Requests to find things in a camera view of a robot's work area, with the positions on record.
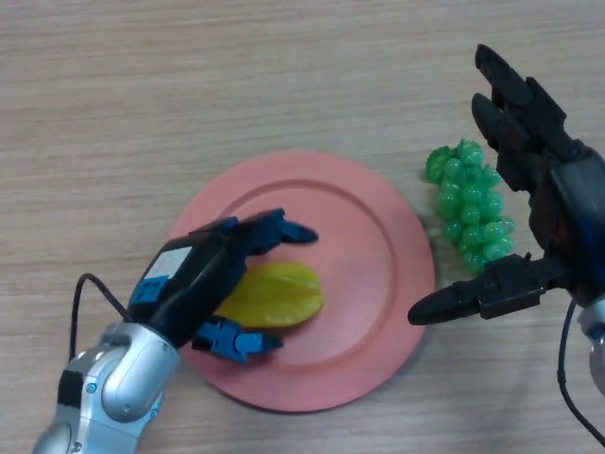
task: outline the table surface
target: table surface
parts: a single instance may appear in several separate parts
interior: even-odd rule
[[[426,225],[439,285],[465,277],[420,172],[432,148],[480,138],[476,45],[536,77],[599,148],[604,22],[602,0],[3,2],[0,450],[29,452],[52,417],[78,276],[127,299],[189,200],[251,156],[315,148],[371,166]],[[537,253],[526,198],[507,193],[506,209],[518,252]],[[141,452],[596,452],[555,377],[567,302],[429,329],[384,387],[321,414],[244,408],[183,365]],[[114,320],[87,288],[79,345]],[[575,326],[570,393],[605,428],[587,358]]]

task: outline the plate rim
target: plate rim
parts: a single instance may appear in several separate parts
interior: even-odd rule
[[[330,173],[329,168],[331,166],[338,166],[340,171],[335,173]],[[259,169],[264,168],[266,171],[265,177],[262,175],[258,175]],[[271,172],[268,172],[270,168],[274,170],[279,169],[279,176],[271,175]],[[313,173],[313,177],[309,178],[309,171]],[[345,181],[342,177],[343,174],[354,175],[356,172],[361,172],[364,176],[364,185],[368,185],[367,182],[371,182],[372,186],[378,186],[381,190],[384,190],[389,193],[389,203],[397,202],[399,205],[399,209],[405,208],[401,210],[400,215],[404,215],[404,219],[406,222],[409,222],[409,226],[412,229],[415,229],[415,232],[412,234],[402,234],[401,236],[409,236],[414,235],[418,236],[414,239],[414,241],[403,241],[402,239],[398,239],[398,237],[393,237],[393,221],[390,220],[386,222],[383,220],[379,213],[372,207],[372,203],[369,203],[366,194],[364,194],[362,187],[354,187],[353,189],[350,187],[350,179]],[[254,371],[246,372],[245,374],[237,374],[237,375],[225,375],[222,379],[217,379],[215,376],[209,373],[208,368],[204,368],[203,364],[209,364],[208,367],[212,366],[213,363],[218,364],[219,362],[222,364],[222,361],[217,358],[213,358],[210,356],[200,357],[199,352],[192,351],[188,346],[183,347],[183,357],[185,361],[194,368],[200,375],[202,375],[206,381],[208,381],[215,388],[219,389],[222,393],[227,394],[229,397],[234,400],[240,401],[246,405],[250,405],[253,407],[265,409],[265,410],[276,410],[276,411],[287,411],[287,412],[305,412],[305,411],[315,411],[315,410],[328,410],[330,408],[338,407],[344,405],[346,403],[352,402],[357,398],[360,398],[376,388],[380,387],[382,384],[387,382],[394,374],[397,373],[410,359],[414,351],[417,349],[420,341],[422,340],[424,334],[424,328],[422,326],[412,326],[407,322],[406,313],[399,313],[397,309],[405,309],[406,311],[411,307],[413,303],[424,297],[426,294],[435,290],[436,282],[435,282],[435,268],[434,268],[434,259],[432,255],[432,250],[430,247],[430,242],[420,222],[418,216],[415,211],[411,207],[410,203],[406,198],[384,177],[379,175],[377,172],[363,166],[357,161],[351,160],[349,158],[345,158],[339,155],[335,155],[333,153],[327,153],[316,150],[308,150],[308,149],[295,149],[295,150],[286,150],[286,151],[276,151],[270,153],[264,153],[258,155],[256,157],[252,157],[251,159],[245,160],[242,163],[233,166],[227,169],[222,174],[218,175],[216,178],[212,179],[208,184],[201,188],[198,194],[187,204],[181,216],[175,223],[172,232],[169,237],[184,235],[186,232],[193,230],[195,227],[186,227],[187,225],[197,225],[200,226],[201,223],[208,222],[213,220],[214,218],[221,216],[226,208],[233,206],[233,204],[239,198],[229,197],[232,199],[231,201],[224,201],[224,197],[216,197],[217,194],[224,194],[223,185],[224,182],[230,181],[233,178],[238,178],[240,183],[244,183],[246,188],[243,190],[238,190],[240,194],[248,194],[254,189],[258,188],[260,185],[267,185],[271,183],[277,183],[279,181],[291,181],[291,180],[315,180],[323,183],[328,183],[331,186],[335,186],[338,189],[342,190],[350,194],[352,197],[362,201],[366,206],[370,207],[372,213],[380,219],[380,222],[384,225],[386,230],[386,234],[389,236],[389,241],[396,245],[394,252],[396,254],[396,265],[401,263],[401,254],[402,249],[400,248],[403,243],[409,245],[410,243],[414,243],[413,247],[415,247],[415,251],[423,251],[424,253],[419,253],[419,256],[422,257],[424,263],[420,266],[417,266],[413,269],[411,274],[427,273],[423,279],[420,279],[420,283],[422,286],[425,286],[425,289],[417,291],[417,295],[413,298],[415,301],[405,301],[401,305],[391,305],[391,309],[389,313],[383,317],[383,321],[378,330],[382,328],[387,328],[387,333],[379,332],[372,335],[369,343],[362,347],[360,351],[354,353],[354,358],[349,361],[343,361],[342,364],[338,366],[338,369],[344,367],[348,369],[347,374],[359,372],[360,374],[365,375],[364,384],[359,383],[357,385],[354,392],[346,391],[346,388],[349,387],[341,387],[339,389],[340,395],[332,395],[330,397],[325,397],[323,394],[323,398],[309,399],[305,397],[297,397],[296,405],[293,403],[292,398],[288,399],[287,397],[284,400],[276,399],[276,401],[272,403],[264,402],[264,398],[262,393],[256,393],[254,390],[247,393],[247,395],[242,395],[242,393],[238,392],[238,389],[243,386],[246,382],[252,384],[254,381],[254,377],[256,375],[262,376],[262,371],[258,371],[255,369]],[[204,212],[199,213],[196,211],[196,207],[204,206]],[[379,207],[378,211],[384,210],[384,207]],[[409,289],[406,289],[405,283],[412,281],[414,284],[419,283],[419,278],[417,275],[413,275],[409,277],[408,273],[405,273],[405,278],[402,277],[402,274],[399,272],[398,279],[396,279],[396,289],[394,293],[394,299],[399,300],[403,298],[405,300],[411,299],[409,297]],[[395,315],[405,316],[405,318],[400,322],[394,322]],[[397,346],[393,345],[394,342],[385,341],[385,337],[391,337],[400,335],[402,338],[402,342]],[[374,354],[375,357],[382,357],[383,355],[390,355],[390,358],[386,361],[372,358],[372,354],[368,352],[375,351],[375,345],[381,347],[381,355]],[[382,366],[382,373],[380,375],[374,377],[367,377],[367,371],[364,371],[364,367],[355,367],[358,365],[358,362],[364,363],[364,357],[370,355],[369,359],[373,359],[372,362],[377,362],[378,365]],[[241,368],[242,366],[238,365],[230,365],[231,367]],[[274,381],[280,380],[281,377],[287,376],[289,380],[297,381],[307,381],[309,382],[310,376],[313,374],[305,373],[303,375],[293,375],[287,374],[284,371],[272,369],[271,374],[276,378]],[[305,388],[304,383],[298,383],[297,386]]]

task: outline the green grapes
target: green grapes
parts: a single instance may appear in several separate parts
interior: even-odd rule
[[[426,179],[440,187],[436,211],[445,221],[442,234],[473,273],[514,249],[514,221],[502,216],[504,201],[495,190],[502,178],[483,158],[478,143],[463,139],[455,148],[435,149],[425,166]]]

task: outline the pink plate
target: pink plate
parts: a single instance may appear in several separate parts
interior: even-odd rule
[[[424,330],[407,322],[407,311],[435,290],[431,250],[422,224],[393,186],[356,162],[316,151],[266,154],[231,168],[192,200],[170,236],[278,207],[320,240],[282,245],[260,260],[313,268],[324,308],[282,333],[285,346],[259,364],[239,365],[190,348],[183,356],[238,401],[266,410],[326,410],[376,389],[416,348]]]

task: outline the grape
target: grape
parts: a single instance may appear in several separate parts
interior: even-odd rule
[[[477,253],[479,252],[479,245],[470,245],[464,241],[460,241],[458,244],[458,253],[464,256],[466,253]]]
[[[456,150],[463,164],[469,166],[481,166],[483,164],[483,150],[477,142],[462,139]]]
[[[497,260],[498,258],[506,257],[508,254],[507,250],[499,242],[486,244],[483,248],[483,256],[489,262]]]
[[[481,267],[479,268],[479,270],[477,270],[477,272],[485,271],[485,265],[488,263],[488,261],[485,259],[485,256],[483,255],[483,253],[480,256],[481,256]]]
[[[504,236],[504,225],[502,222],[488,222],[483,227],[483,239],[488,243],[494,243]]]
[[[502,196],[493,190],[489,190],[485,199],[479,204],[481,220],[486,222],[497,220],[503,207]]]
[[[467,203],[462,207],[460,218],[465,224],[478,224],[481,220],[481,211],[475,204]]]
[[[443,236],[453,243],[459,243],[462,240],[464,224],[460,219],[454,218],[445,224]]]
[[[462,198],[467,203],[479,203],[483,200],[483,191],[478,184],[468,184],[462,188]]]
[[[514,249],[514,241],[512,241],[512,238],[508,235],[502,236],[500,239],[495,241],[495,243],[498,244],[498,246],[504,249],[507,253],[511,253]]]
[[[443,178],[443,170],[447,160],[454,156],[454,151],[449,147],[441,147],[433,150],[426,160],[424,174],[430,183],[439,184]]]
[[[484,187],[490,188],[498,185],[502,181],[502,177],[496,171],[495,168],[490,166],[485,166],[481,172],[481,182]]]
[[[463,174],[462,162],[458,158],[450,158],[445,163],[443,174],[454,181],[460,181]]]
[[[460,185],[452,180],[443,179],[441,182],[441,192],[451,192],[458,194],[460,192]]]
[[[478,182],[481,177],[481,167],[480,166],[465,166],[464,167],[464,176],[466,182]]]
[[[449,192],[440,192],[437,198],[437,214],[445,220],[453,219],[460,208],[460,197]]]
[[[479,226],[469,225],[464,229],[462,242],[468,244],[470,247],[475,247],[481,244],[481,241],[483,241],[483,234]]]

